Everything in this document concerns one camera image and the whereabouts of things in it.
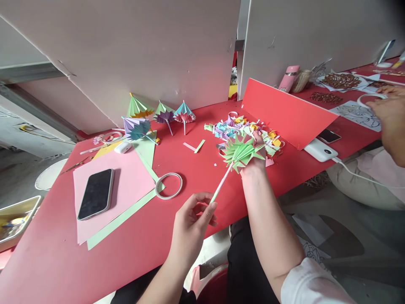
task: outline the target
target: blue paper umbrella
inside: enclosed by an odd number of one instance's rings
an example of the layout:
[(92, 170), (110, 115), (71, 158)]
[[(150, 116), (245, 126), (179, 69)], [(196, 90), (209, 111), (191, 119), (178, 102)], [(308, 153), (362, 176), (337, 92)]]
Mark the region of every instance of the blue paper umbrella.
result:
[(148, 119), (130, 117), (123, 117), (123, 119), (126, 138), (129, 140), (137, 140), (142, 137), (146, 137), (157, 145), (157, 142), (146, 135), (151, 128), (151, 122)]

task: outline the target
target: red tabletop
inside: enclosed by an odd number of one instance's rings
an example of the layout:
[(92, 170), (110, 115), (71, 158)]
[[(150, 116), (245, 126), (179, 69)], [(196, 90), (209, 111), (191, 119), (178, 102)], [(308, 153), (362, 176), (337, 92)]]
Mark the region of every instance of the red tabletop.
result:
[[(314, 91), (327, 89), (313, 87), (298, 96), (308, 100)], [(336, 94), (344, 103), (363, 93)], [(314, 103), (327, 109), (334, 107)], [(170, 247), (177, 210), (192, 193), (214, 192), (226, 171), (215, 147), (222, 141), (204, 130), (204, 124), (226, 119), (230, 111), (253, 120), (240, 105), (241, 102), (227, 101), (195, 110), (197, 120), (187, 124), (186, 136), (181, 123), (171, 124), (173, 137), (166, 125), (152, 123), (162, 139), (155, 148), (153, 170), (158, 176), (179, 173), (184, 179), (183, 190), (169, 201), (155, 197), (90, 251), (85, 244), (77, 244), (73, 174), (59, 176), (0, 275), (0, 303), (93, 303), (162, 264)], [(342, 136), (330, 145), (342, 159), (380, 138), (380, 133), (342, 117), (329, 129)], [(183, 145), (186, 142), (196, 147), (202, 139), (206, 142), (197, 154)], [(92, 147), (91, 139), (78, 143), (64, 170), (82, 161), (89, 154), (79, 152)], [(267, 172), (277, 196), (334, 164), (332, 160), (320, 163), (288, 143), (283, 154), (274, 160), (275, 165), (267, 167)], [(167, 179), (165, 185), (167, 192), (174, 192), (178, 182)], [(206, 237), (247, 215), (240, 175), (229, 174), (216, 201), (219, 225), (209, 227)]]

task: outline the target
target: pink bottle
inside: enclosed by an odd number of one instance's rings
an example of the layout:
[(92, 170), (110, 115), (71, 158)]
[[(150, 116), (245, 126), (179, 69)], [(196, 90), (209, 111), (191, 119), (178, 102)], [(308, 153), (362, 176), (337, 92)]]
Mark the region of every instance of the pink bottle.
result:
[(280, 91), (284, 91), (288, 93), (291, 89), (292, 84), (294, 83), (295, 77), (298, 75), (298, 72), (300, 70), (299, 65), (292, 65), (287, 68), (286, 74), (283, 77), (283, 80), (281, 81), (280, 85), (278, 86), (278, 89)]

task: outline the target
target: phone screen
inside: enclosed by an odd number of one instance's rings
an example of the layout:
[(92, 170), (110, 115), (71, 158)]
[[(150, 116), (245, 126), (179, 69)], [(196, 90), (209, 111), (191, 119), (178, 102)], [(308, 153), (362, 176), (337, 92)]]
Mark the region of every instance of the phone screen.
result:
[(110, 199), (112, 169), (93, 174), (87, 181), (78, 220), (82, 220), (107, 208)]
[(329, 131), (328, 129), (323, 130), (321, 132), (321, 134), (318, 135), (318, 137), (320, 137), (321, 139), (323, 139), (327, 143), (334, 142), (334, 141), (341, 138), (339, 135)]

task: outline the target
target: white power bank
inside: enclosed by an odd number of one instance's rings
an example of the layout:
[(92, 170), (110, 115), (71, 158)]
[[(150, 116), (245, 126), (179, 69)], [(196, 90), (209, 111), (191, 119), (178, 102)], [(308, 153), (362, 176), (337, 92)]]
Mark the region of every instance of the white power bank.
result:
[(328, 145), (324, 144), (319, 139), (314, 139), (311, 141), (304, 150), (311, 154), (317, 161), (321, 163), (326, 162), (338, 155), (338, 153), (329, 147)]

